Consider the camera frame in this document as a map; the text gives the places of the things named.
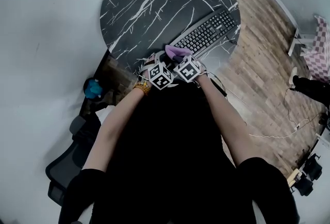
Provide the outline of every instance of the black marble tabletop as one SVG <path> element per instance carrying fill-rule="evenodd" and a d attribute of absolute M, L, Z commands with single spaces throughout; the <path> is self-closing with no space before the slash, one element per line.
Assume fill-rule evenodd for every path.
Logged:
<path fill-rule="evenodd" d="M 185 29 L 225 6 L 237 23 L 229 39 L 237 42 L 240 12 L 237 0 L 103 0 L 101 31 L 110 53 L 137 73 L 152 52 L 164 49 Z M 199 59 L 214 71 L 228 61 L 235 45 L 225 39 Z"/>

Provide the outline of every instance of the wristband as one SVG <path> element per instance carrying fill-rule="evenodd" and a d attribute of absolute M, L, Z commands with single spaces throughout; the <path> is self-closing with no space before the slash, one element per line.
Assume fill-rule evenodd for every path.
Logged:
<path fill-rule="evenodd" d="M 133 87 L 133 89 L 134 88 L 141 89 L 145 95 L 148 95 L 149 92 L 150 92 L 150 89 L 151 89 L 151 87 L 146 83 L 146 81 L 144 81 L 144 82 L 136 82 L 135 85 L 134 85 L 134 87 Z"/>

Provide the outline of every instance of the keyboard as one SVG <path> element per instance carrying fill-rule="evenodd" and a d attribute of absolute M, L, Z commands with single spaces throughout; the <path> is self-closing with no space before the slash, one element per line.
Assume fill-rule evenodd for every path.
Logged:
<path fill-rule="evenodd" d="M 236 25 L 229 11 L 221 7 L 188 28 L 170 45 L 188 48 L 193 52 L 194 57 L 198 58 L 218 45 Z"/>

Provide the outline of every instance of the pink checkered cushion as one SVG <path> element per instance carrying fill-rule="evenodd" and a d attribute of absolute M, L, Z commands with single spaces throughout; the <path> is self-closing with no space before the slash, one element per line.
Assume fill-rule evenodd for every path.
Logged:
<path fill-rule="evenodd" d="M 330 67 L 330 29 L 328 22 L 316 15 L 318 27 L 311 51 L 304 54 L 304 58 L 310 70 L 313 79 L 320 81 L 329 81 Z"/>

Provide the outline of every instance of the wooden floor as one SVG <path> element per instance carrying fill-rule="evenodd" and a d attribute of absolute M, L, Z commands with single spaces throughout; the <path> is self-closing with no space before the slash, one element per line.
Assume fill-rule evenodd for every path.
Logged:
<path fill-rule="evenodd" d="M 288 90 L 288 78 L 293 66 L 300 76 L 308 77 L 305 62 L 296 52 L 287 55 L 294 28 L 274 0 L 238 0 L 242 26 L 238 46 L 227 67 L 218 71 L 228 99 L 246 121 L 254 135 L 284 137 L 303 126 L 324 109 L 308 97 Z M 288 176 L 296 162 L 316 141 L 320 130 L 318 117 L 290 137 L 253 137 L 266 161 Z"/>

